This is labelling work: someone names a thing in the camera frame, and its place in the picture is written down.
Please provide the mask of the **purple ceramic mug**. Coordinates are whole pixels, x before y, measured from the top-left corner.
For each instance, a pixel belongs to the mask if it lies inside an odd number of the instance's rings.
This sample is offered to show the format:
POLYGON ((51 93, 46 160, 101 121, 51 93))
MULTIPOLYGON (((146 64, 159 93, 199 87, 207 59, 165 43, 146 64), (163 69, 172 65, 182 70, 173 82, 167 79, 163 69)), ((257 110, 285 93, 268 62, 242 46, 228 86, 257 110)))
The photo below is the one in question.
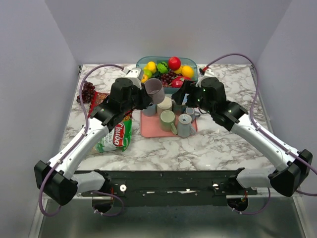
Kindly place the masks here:
POLYGON ((159 79, 150 78, 144 83, 144 86, 153 104, 160 104, 164 100, 165 93, 162 82, 159 79))

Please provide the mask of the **green ceramic mug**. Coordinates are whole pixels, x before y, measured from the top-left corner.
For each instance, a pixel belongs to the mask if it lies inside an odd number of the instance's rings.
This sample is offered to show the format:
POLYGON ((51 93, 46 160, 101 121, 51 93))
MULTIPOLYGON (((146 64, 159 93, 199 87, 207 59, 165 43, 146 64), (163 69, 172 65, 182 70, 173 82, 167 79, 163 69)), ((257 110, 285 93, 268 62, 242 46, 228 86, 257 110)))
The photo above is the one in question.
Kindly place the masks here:
POLYGON ((176 123, 175 123, 176 116, 173 111, 169 111, 169 110, 163 111, 160 114, 159 121, 160 121, 161 130, 165 132, 171 132, 174 135, 178 134, 176 123))

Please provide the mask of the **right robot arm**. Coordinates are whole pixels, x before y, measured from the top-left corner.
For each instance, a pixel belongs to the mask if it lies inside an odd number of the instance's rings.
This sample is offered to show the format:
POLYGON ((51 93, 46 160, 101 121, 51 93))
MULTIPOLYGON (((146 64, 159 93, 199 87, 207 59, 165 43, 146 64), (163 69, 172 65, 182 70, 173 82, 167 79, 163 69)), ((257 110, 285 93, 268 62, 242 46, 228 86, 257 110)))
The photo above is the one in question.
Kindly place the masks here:
POLYGON ((200 86, 186 80, 172 99, 178 105, 186 99, 188 107, 206 111, 216 124, 248 141, 272 163, 266 169, 243 169, 228 181, 231 193, 239 194, 249 187, 268 187, 290 197, 309 175, 312 153, 284 143, 256 122, 244 107, 227 100, 224 85, 217 78, 207 77, 200 86))

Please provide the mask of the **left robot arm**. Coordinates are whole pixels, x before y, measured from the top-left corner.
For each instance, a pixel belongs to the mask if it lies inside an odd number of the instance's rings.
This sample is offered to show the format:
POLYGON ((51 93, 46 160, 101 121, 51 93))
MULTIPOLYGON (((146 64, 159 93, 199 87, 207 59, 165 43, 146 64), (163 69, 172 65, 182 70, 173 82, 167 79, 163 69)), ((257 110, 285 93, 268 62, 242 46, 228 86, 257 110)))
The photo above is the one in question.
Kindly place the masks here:
POLYGON ((118 78, 110 94, 97 105, 85 126, 71 142, 48 162, 35 167, 38 188, 59 205, 66 205, 76 194, 94 191, 99 196, 109 192, 110 184, 101 172, 75 176, 81 161, 103 137, 111 132, 134 109, 145 109, 154 101, 153 79, 137 87, 128 78, 118 78))

